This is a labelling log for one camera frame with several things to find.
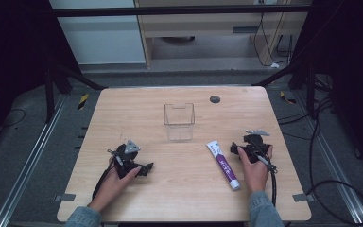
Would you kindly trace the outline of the light wooden desk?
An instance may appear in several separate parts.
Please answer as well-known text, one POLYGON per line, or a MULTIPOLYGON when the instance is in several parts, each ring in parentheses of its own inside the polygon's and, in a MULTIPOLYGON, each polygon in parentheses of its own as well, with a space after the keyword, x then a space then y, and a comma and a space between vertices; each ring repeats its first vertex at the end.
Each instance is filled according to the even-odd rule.
MULTIPOLYGON (((133 0, 138 8, 177 6, 300 5, 312 0, 133 0)), ((273 62, 281 37, 299 36, 305 12, 141 15, 142 36, 189 37, 249 34, 261 63, 273 62)))

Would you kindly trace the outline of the clear plastic container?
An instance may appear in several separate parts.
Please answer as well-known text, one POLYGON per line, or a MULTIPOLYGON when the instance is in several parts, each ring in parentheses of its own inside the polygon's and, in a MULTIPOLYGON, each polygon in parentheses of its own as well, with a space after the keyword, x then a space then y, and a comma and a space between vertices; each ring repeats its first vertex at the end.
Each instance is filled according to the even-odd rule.
POLYGON ((195 126, 195 106, 193 103, 164 105, 164 126, 170 141, 189 141, 193 139, 195 126))

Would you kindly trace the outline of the person's right hand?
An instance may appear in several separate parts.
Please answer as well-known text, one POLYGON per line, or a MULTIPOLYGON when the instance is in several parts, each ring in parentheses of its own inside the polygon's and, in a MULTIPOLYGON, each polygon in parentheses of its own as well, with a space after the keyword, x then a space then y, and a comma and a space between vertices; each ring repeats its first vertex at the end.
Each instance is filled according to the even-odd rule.
POLYGON ((252 194, 257 191, 264 191, 268 181, 268 167, 261 161, 251 163, 246 152, 238 148, 238 154, 243 166, 244 180, 248 192, 252 194))

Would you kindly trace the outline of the yellow black striped tape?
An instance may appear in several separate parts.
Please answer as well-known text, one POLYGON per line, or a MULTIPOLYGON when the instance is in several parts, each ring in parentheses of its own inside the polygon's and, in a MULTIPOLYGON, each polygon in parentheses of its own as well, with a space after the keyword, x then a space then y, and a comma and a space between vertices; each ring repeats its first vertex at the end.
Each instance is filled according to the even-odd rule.
POLYGON ((291 91, 281 91, 280 97, 282 100, 289 104, 296 104, 296 98, 294 97, 293 93, 291 91))
POLYGON ((80 101, 78 103, 78 110, 82 110, 83 109, 83 107, 84 107, 84 105, 85 105, 88 97, 89 97, 89 94, 83 94, 81 96, 81 99, 80 99, 80 101))

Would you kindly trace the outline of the person's left hand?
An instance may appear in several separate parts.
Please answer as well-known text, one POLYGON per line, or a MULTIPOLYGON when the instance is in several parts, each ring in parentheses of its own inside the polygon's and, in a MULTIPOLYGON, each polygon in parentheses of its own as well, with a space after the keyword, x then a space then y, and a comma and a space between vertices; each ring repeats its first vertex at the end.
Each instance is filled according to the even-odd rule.
POLYGON ((106 177, 102 181, 95 197, 88 204, 90 208, 99 213, 103 213, 121 195, 122 191, 133 181, 141 169, 138 166, 131 170, 125 177, 120 178, 116 167, 112 163, 112 158, 110 158, 110 164, 106 177))

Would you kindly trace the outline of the white cabinet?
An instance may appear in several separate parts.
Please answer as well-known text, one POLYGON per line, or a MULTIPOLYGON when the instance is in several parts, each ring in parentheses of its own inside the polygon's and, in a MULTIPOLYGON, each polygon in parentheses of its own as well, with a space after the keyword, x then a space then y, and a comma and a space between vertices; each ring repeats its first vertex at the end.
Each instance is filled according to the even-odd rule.
MULTIPOLYGON (((134 8, 133 0, 49 0, 53 9, 134 8)), ((136 16, 59 17, 79 65, 146 62, 136 16)))

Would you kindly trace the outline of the black metal stand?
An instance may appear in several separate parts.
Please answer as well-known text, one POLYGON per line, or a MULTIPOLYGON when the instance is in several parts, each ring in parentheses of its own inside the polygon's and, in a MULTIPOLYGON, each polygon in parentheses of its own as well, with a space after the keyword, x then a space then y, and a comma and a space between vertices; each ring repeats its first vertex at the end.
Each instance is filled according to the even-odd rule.
POLYGON ((69 94, 72 91, 72 86, 67 80, 68 77, 76 79, 95 90, 106 89, 106 86, 99 85, 92 80, 85 78, 81 73, 58 63, 58 61, 54 58, 49 58, 44 73, 46 123, 50 122, 55 114, 54 86, 57 86, 61 94, 69 94))
POLYGON ((273 81, 288 74, 292 75, 292 78, 288 83, 288 86, 291 89, 297 90, 306 84, 306 110, 310 113, 310 116, 315 119, 315 69, 311 61, 293 61, 287 67, 279 70, 267 79, 253 83, 253 86, 266 87, 273 81))

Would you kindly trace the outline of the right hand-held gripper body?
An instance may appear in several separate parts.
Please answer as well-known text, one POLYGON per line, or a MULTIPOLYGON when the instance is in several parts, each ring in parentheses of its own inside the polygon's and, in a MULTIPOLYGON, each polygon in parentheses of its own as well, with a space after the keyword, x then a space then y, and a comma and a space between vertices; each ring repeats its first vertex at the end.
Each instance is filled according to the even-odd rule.
POLYGON ((247 135, 243 136, 243 140, 247 143, 245 150, 249 161, 254 164, 257 161, 268 161, 269 144, 265 144, 263 136, 269 136, 268 132, 261 130, 246 130, 247 135))

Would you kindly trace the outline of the white and purple toothpaste tube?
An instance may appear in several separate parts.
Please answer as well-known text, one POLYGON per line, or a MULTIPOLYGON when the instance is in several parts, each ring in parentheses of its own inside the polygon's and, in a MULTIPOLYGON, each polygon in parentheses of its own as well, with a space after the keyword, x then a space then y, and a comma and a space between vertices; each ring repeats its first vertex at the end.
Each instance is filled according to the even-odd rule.
POLYGON ((228 181, 231 189, 233 191, 238 190, 240 188, 240 183, 237 180, 236 176, 234 175, 234 172, 231 166, 229 165, 227 159, 225 158, 217 140, 207 143, 206 147, 210 150, 210 152, 214 156, 226 180, 228 181))

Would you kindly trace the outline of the black horizontal frame bar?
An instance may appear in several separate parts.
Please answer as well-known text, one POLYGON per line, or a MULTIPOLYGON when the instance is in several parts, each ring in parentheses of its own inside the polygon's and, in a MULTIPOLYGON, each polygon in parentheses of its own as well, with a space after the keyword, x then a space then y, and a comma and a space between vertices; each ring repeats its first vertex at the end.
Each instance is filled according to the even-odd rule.
POLYGON ((307 12, 311 5, 234 5, 234 6, 177 6, 109 9, 52 9, 57 17, 176 15, 215 13, 307 12))

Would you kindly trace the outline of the aluminium floor rail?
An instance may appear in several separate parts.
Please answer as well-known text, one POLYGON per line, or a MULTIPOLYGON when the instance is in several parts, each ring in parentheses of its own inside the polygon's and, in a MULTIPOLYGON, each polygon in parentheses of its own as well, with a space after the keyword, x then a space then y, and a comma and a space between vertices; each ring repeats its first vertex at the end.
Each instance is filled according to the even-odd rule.
POLYGON ((302 92, 293 92, 296 97, 298 105, 301 107, 306 122, 312 130, 309 146, 309 177, 310 177, 310 190, 309 194, 313 195, 318 204, 332 217, 336 218, 342 223, 351 225, 352 227, 363 227, 363 195, 351 185, 348 177, 344 173, 341 165, 338 163, 337 158, 332 153, 331 148, 326 141, 324 134, 320 129, 319 116, 323 107, 328 107, 331 100, 326 97, 322 99, 315 107, 316 118, 313 119, 310 113, 306 110, 306 96, 302 92), (317 146, 317 151, 322 156, 323 162, 326 164, 327 169, 331 175, 329 180, 314 181, 314 146, 317 146), (321 199, 320 189, 326 185, 335 187, 348 211, 350 218, 345 218, 334 212, 331 207, 327 206, 326 201, 321 199))
POLYGON ((9 221, 22 198, 29 180, 37 166, 47 142, 49 141, 53 130, 55 129, 57 122, 61 116, 63 105, 67 100, 68 95, 59 95, 58 103, 55 105, 54 113, 51 118, 44 124, 43 130, 40 133, 36 143, 30 154, 28 155, 26 162, 18 175, 13 187, 11 188, 9 195, 5 199, 5 202, 0 208, 0 227, 7 227, 9 221))

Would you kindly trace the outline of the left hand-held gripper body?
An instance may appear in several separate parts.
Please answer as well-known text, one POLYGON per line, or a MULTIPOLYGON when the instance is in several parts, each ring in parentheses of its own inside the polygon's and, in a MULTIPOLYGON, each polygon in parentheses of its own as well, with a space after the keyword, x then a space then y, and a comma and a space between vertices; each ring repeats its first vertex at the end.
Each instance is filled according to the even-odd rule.
POLYGON ((124 178, 130 171, 136 167, 142 169, 143 165, 134 162, 135 157, 141 150, 132 140, 128 140, 125 144, 120 145, 116 150, 110 150, 112 155, 109 167, 114 167, 120 179, 124 178))

